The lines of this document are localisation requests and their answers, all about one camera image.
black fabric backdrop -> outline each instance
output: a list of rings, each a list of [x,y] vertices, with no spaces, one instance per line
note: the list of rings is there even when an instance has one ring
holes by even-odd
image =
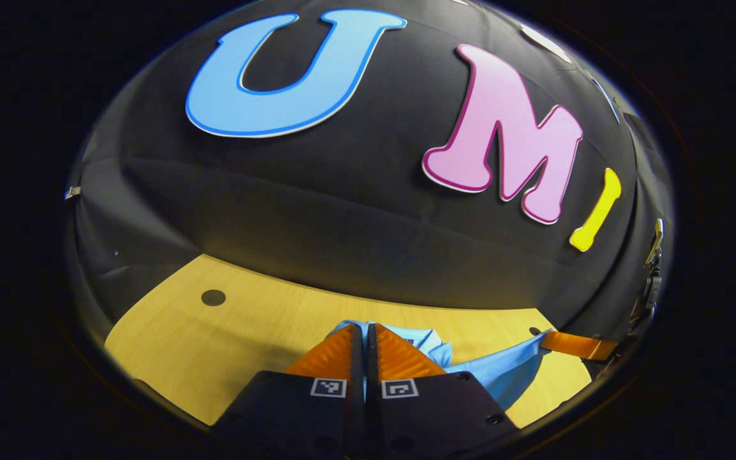
[[[309,67],[330,29],[319,17],[335,8],[408,20],[383,34],[356,93],[335,116],[271,139],[217,137],[189,122],[188,88],[222,35],[298,13],[295,24],[269,37],[243,81],[253,90],[282,88]],[[519,70],[536,120],[560,104],[581,123],[584,139],[556,224],[526,217],[520,196],[501,201],[498,180],[471,195],[422,173],[424,152],[445,144],[464,101],[470,67],[455,52],[460,43]],[[497,174],[496,145],[488,163]],[[580,253],[567,240],[598,199],[606,167],[621,178],[623,193],[595,245]],[[666,219],[664,250],[671,248],[668,180],[643,123],[616,123],[581,68],[524,38],[519,23],[475,4],[352,0],[263,1],[189,35],[115,97],[70,184],[82,187],[76,226],[84,273],[111,321],[207,253],[372,299],[538,308],[565,331],[619,338],[657,217]]]

wooden table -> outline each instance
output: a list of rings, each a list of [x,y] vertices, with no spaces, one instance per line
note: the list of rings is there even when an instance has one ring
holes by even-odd
[[[226,296],[221,305],[205,291]],[[435,329],[453,344],[453,364],[480,358],[553,327],[537,309],[445,309],[322,291],[202,254],[138,301],[106,349],[133,378],[212,425],[260,370],[282,372],[342,320]],[[549,353],[507,415],[534,422],[590,383],[579,358]]]

letter m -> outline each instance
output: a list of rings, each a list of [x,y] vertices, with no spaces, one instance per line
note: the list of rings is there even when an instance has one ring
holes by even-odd
[[[544,165],[537,185],[526,191],[524,212],[543,224],[561,215],[582,131],[567,109],[556,105],[538,125],[524,82],[506,62],[485,50],[459,45],[470,62],[464,107],[446,146],[432,148],[422,169],[436,183],[461,192],[482,192],[493,181],[487,153],[499,133],[500,197],[510,201]]]

letter u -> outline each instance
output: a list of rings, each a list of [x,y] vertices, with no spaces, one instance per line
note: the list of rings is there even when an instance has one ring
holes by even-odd
[[[272,32],[298,17],[276,15],[223,35],[189,89],[189,120],[228,137],[274,137],[317,125],[353,96],[382,32],[407,24],[382,11],[328,11],[321,18],[333,26],[303,78],[275,91],[244,88],[243,73],[254,53]]]

